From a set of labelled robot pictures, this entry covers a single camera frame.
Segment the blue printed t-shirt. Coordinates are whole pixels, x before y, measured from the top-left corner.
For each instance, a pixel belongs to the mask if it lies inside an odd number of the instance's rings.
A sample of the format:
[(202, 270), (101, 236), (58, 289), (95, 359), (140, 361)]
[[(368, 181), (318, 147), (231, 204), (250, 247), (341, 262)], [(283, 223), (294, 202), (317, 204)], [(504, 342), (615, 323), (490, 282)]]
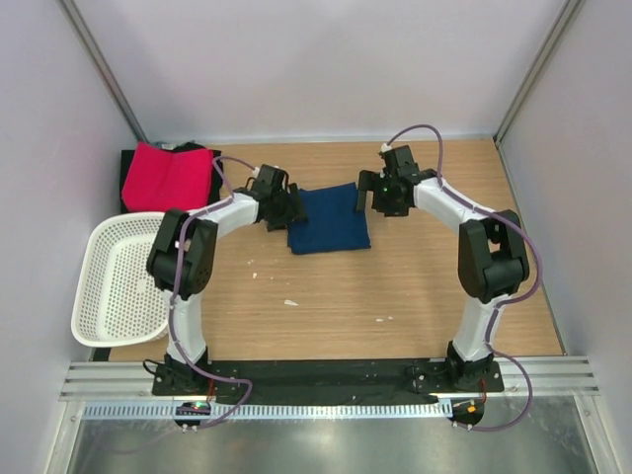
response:
[(371, 248), (363, 211), (356, 211), (357, 188), (347, 183), (319, 190), (299, 191), (306, 221), (292, 222), (287, 245), (294, 255)]

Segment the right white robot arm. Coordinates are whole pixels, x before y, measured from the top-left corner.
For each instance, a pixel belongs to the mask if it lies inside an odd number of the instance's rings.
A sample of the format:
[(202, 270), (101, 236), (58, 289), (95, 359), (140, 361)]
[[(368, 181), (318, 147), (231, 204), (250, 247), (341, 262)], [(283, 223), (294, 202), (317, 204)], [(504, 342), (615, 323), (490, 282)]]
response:
[(467, 295), (460, 327), (448, 343), (445, 379), (459, 391), (474, 390), (492, 372), (493, 339), (513, 295), (529, 277), (530, 267), (517, 214), (495, 212), (472, 202), (441, 179), (423, 170), (409, 146), (384, 144), (380, 172), (362, 170), (355, 209), (371, 208), (386, 217), (404, 217), (416, 208), (457, 234), (457, 275)]

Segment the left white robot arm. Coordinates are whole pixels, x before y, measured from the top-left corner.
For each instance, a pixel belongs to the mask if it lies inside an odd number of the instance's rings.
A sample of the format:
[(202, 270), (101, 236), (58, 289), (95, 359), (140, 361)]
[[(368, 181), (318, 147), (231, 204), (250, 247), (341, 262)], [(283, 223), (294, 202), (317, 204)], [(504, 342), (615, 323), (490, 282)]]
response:
[(146, 263), (168, 309), (169, 342), (153, 371), (154, 395), (196, 395), (214, 378), (203, 335), (201, 301), (217, 241), (261, 221), (269, 231), (307, 219), (298, 186), (282, 168), (262, 165), (246, 185), (199, 209), (168, 210)]

